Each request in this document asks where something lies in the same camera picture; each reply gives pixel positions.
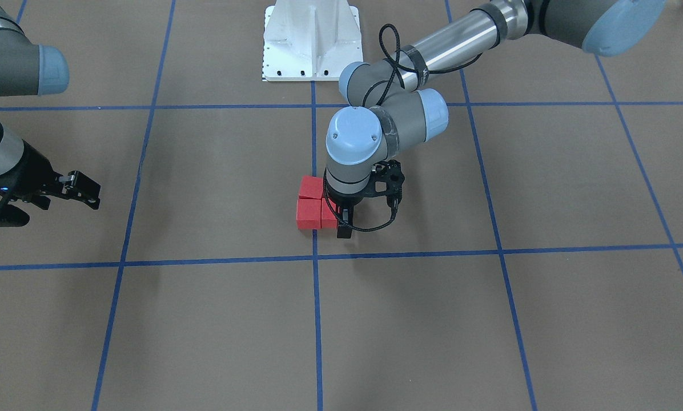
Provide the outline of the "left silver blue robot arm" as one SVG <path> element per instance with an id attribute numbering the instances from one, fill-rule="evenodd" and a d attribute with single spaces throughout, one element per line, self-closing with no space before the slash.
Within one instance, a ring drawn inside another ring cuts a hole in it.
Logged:
<path id="1" fill-rule="evenodd" d="M 397 216 L 404 175 L 396 157 L 440 135 L 449 124 L 443 96 L 427 83 L 458 72 L 508 40 L 540 34 L 612 57 L 641 41 L 664 1 L 489 1 L 411 45 L 383 50 L 380 62 L 354 62 L 339 78 L 347 107 L 326 135 L 322 211 L 337 237 L 363 232 L 353 211 L 365 198 L 384 197 L 389 221 Z"/>

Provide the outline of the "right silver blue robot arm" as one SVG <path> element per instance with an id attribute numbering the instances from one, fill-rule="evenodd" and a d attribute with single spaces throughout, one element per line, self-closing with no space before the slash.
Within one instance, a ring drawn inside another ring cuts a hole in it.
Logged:
<path id="1" fill-rule="evenodd" d="M 60 94 L 69 86 L 64 55 L 32 42 L 0 5 L 0 97 Z M 10 202 L 49 208 L 51 198 L 72 199 L 97 209 L 101 186 L 78 171 L 54 171 L 51 162 L 0 122 L 0 210 Z"/>

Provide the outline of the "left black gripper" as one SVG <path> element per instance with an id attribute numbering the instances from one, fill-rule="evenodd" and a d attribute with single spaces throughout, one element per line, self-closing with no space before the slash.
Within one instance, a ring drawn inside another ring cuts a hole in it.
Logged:
<path id="1" fill-rule="evenodd" d="M 330 203 L 331 210 L 337 213 L 337 239 L 351 239 L 353 229 L 353 208 L 359 204 L 363 197 L 359 195 L 347 195 L 338 192 L 327 192 L 326 198 Z"/>

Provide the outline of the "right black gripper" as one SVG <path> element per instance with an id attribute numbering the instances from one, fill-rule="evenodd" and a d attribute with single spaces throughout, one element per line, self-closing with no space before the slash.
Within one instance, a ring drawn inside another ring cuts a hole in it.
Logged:
<path id="1" fill-rule="evenodd" d="M 80 171 L 60 175 L 39 151 L 23 140 L 0 141 L 0 187 L 21 200 L 49 210 L 51 199 L 75 200 L 93 210 L 101 206 L 101 185 Z"/>

